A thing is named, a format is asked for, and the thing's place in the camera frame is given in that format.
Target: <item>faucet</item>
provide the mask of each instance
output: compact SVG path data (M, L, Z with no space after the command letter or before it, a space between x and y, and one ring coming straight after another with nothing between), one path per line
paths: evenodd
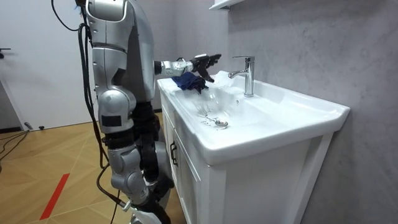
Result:
M244 96L252 97L254 96L253 88L254 88L254 60L255 56L239 56L233 58L245 58L246 69L236 72L228 73L229 78L235 78L237 75L244 75L246 77L246 81L244 84Z

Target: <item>blue cloth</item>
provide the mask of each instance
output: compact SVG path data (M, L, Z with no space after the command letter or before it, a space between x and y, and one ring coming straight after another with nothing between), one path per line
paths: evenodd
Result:
M180 87L182 90L197 90L199 93L205 88L206 81L201 77L195 76L192 72L185 72L180 77L172 77L172 80Z

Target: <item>shelf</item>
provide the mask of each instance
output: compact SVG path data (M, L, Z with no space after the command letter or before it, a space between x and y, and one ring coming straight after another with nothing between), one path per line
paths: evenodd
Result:
M229 10L229 7L232 6L233 4L242 2L244 0L215 0L214 5L212 5L209 9L210 10L219 10L219 9L224 9L224 10Z

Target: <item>faucet handle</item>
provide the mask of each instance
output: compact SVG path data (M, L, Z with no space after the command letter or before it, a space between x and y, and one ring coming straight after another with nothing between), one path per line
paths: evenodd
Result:
M232 58L244 58L245 62L254 62L256 60L255 56L235 56Z

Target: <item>wooden floor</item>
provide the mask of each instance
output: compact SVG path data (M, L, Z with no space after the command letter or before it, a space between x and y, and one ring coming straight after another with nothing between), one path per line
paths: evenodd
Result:
M0 139L15 133L0 134ZM17 141L7 145L3 156ZM7 140L0 140L3 145ZM96 187L98 144L91 123L34 131L1 161L1 224L107 224L114 203ZM40 220L64 174L70 174L49 218ZM116 195L110 169L101 185ZM175 189L166 212L173 224L186 224ZM114 223L128 224L131 212L118 208Z

